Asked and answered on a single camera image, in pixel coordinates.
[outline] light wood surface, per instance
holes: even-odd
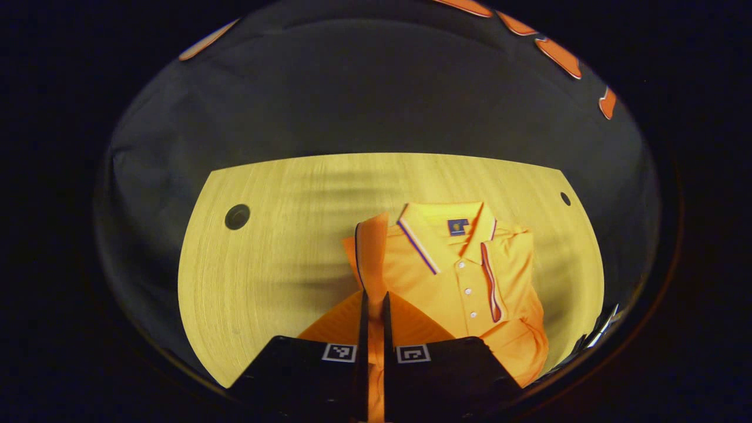
[[[339,154],[212,172],[180,255],[191,346],[229,387],[273,336],[297,336],[358,290],[341,245],[358,222],[388,211],[394,224],[407,202],[472,201],[535,235],[548,371],[593,329],[603,302],[601,256],[577,194],[555,169],[443,154]],[[250,220],[229,230],[225,215],[239,203]]]

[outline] shirt sleeve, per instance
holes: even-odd
[[[524,387],[538,377],[548,357],[543,305],[532,286],[532,232],[515,228],[497,233],[494,243],[497,288],[508,315],[481,338]]]

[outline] shirt logo patch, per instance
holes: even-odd
[[[465,235],[465,225],[470,224],[467,219],[453,219],[447,222],[450,236]]]

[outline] orange padding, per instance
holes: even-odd
[[[524,23],[521,23],[519,20],[514,19],[513,17],[509,15],[505,15],[502,12],[496,12],[500,18],[502,18],[502,22],[504,25],[509,28],[510,31],[517,35],[533,35],[537,34],[538,31],[535,31],[533,28],[530,28],[529,26],[525,25]]]
[[[472,0],[434,0],[435,2],[444,3],[447,6],[458,8],[461,11],[468,12],[480,17],[491,17],[491,10],[484,8]]]
[[[564,47],[551,41],[549,38],[535,40],[535,43],[546,56],[549,56],[554,62],[564,68],[573,78],[582,78],[580,61],[574,54],[569,53]]]
[[[614,117],[616,94],[611,91],[611,88],[606,87],[606,94],[603,94],[603,97],[598,101],[598,106],[601,108],[603,116],[606,116],[606,119],[611,120],[611,118]]]

